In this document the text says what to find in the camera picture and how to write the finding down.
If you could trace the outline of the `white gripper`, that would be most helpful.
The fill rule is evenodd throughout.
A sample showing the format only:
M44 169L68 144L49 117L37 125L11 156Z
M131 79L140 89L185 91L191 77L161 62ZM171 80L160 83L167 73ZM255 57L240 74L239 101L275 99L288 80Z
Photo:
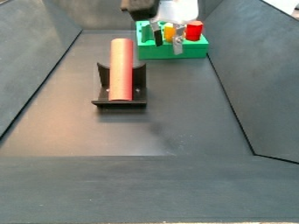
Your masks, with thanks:
M161 0L159 3L156 16L153 17L153 20L149 20L155 45L163 45L163 34L157 22L172 23L175 24L175 34L172 36L172 51L175 55L181 54L184 25L193 21L198 16L198 0Z

